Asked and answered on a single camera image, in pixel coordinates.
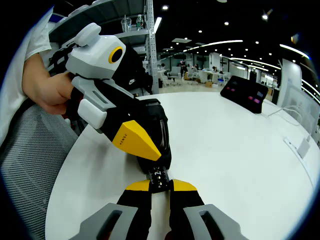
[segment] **bottle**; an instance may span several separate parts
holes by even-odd
[[[138,15],[135,23],[137,31],[144,29],[144,19],[142,18],[141,14]]]

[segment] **white device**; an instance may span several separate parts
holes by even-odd
[[[65,65],[77,75],[71,83],[84,95],[78,114],[96,130],[103,125],[107,109],[116,106],[100,93],[94,80],[103,81],[134,98],[111,79],[126,52],[126,45],[114,35],[99,35],[100,31],[101,27],[94,22],[85,26],[75,36],[74,42],[79,47],[72,50]]]
[[[125,52],[126,45],[114,35],[99,35],[101,27],[92,22],[74,38],[74,48],[65,65],[73,74],[87,79],[111,79]]]

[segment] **white robot part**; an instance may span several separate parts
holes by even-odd
[[[101,111],[87,99],[81,100],[78,108],[78,114],[94,129],[101,128],[107,117],[106,111]]]
[[[74,38],[74,42],[80,47],[85,45],[92,45],[101,32],[101,27],[96,23],[92,22],[85,26]]]
[[[111,79],[125,52],[126,45],[114,35],[98,35],[99,26],[90,23],[75,41],[84,46],[74,48],[65,65],[73,74],[86,79]]]

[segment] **human arm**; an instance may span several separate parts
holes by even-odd
[[[22,90],[32,101],[50,114],[64,114],[73,86],[69,72],[50,77],[40,54],[29,57],[23,66]]]

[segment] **person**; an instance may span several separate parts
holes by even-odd
[[[184,77],[184,72],[188,72],[188,69],[187,69],[186,63],[185,63],[184,61],[182,61],[182,63],[181,63],[181,70],[180,70],[180,73],[181,73],[181,77],[182,77],[182,78]]]
[[[4,76],[0,90],[0,146],[13,116],[27,98],[50,114],[66,112],[73,76],[66,72],[50,77],[40,55],[51,50],[47,23],[52,13],[51,8],[27,33]]]

